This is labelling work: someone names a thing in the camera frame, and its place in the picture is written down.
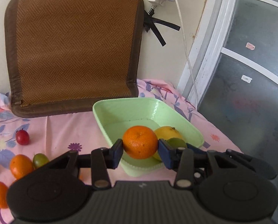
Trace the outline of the green lime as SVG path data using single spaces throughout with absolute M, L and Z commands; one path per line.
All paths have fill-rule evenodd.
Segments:
M 186 142 L 181 138 L 170 138 L 169 140 L 167 140 L 167 143 L 174 149 L 187 148 Z

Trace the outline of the yellow lemon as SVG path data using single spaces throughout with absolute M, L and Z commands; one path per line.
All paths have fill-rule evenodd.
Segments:
M 183 140 L 184 137 L 179 133 L 176 128 L 171 127 L 171 126 L 163 126 L 154 131 L 158 139 L 164 139 L 166 142 L 170 138 L 181 138 Z

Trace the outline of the light green plastic bowl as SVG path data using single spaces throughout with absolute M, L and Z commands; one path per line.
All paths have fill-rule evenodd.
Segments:
M 152 130 L 172 126 L 185 141 L 202 147 L 204 137 L 184 116 L 165 102 L 154 98 L 120 98 L 101 100 L 93 105 L 93 114 L 109 146 L 122 138 L 127 129 L 143 125 Z

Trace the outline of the green cherry tomato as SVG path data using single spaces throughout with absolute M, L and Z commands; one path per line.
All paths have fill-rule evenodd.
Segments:
M 33 157 L 33 166 L 35 169 L 42 167 L 43 165 L 49 163 L 49 159 L 46 155 L 38 153 Z

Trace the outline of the small orange kumquat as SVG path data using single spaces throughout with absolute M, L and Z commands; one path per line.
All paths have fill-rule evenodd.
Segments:
M 26 155 L 18 154 L 10 161 L 10 171 L 16 180 L 30 174 L 33 170 L 33 163 Z

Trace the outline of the red cherry tomato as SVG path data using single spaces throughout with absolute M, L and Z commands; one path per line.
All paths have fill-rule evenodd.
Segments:
M 19 145 L 26 146 L 30 143 L 30 137 L 27 131 L 19 130 L 15 134 L 15 139 Z

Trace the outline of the white framed glass door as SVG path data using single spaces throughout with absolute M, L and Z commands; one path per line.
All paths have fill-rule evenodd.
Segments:
M 278 0 L 206 0 L 189 59 L 177 88 L 278 189 Z

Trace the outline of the brown woven seat cushion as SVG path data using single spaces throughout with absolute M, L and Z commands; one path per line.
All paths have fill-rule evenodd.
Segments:
M 11 0 L 4 29 L 13 114 L 136 98 L 143 19 L 143 0 Z

